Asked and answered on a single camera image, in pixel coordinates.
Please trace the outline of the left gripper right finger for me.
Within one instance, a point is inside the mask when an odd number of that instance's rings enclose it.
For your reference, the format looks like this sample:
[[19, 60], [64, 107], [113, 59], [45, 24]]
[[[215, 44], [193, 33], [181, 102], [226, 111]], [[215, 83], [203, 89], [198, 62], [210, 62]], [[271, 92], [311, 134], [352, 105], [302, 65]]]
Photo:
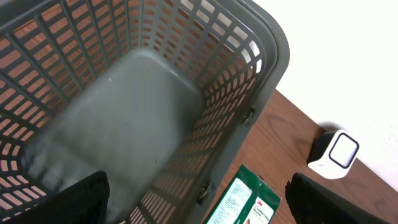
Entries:
[[300, 172], [287, 182], [285, 199], [296, 223], [386, 223]]

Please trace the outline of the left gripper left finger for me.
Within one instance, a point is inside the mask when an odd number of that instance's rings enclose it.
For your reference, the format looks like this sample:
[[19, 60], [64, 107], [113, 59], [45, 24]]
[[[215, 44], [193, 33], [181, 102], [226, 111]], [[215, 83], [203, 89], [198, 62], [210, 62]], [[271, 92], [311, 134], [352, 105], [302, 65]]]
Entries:
[[100, 170], [6, 223], [105, 223], [109, 194], [106, 172]]

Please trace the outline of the green 3M gloves pack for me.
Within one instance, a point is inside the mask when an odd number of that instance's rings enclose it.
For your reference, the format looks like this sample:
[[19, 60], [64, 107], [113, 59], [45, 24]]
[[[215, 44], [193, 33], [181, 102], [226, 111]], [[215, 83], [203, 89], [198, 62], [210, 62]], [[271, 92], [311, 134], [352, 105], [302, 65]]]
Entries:
[[279, 204], [280, 197], [241, 165], [204, 223], [269, 224]]

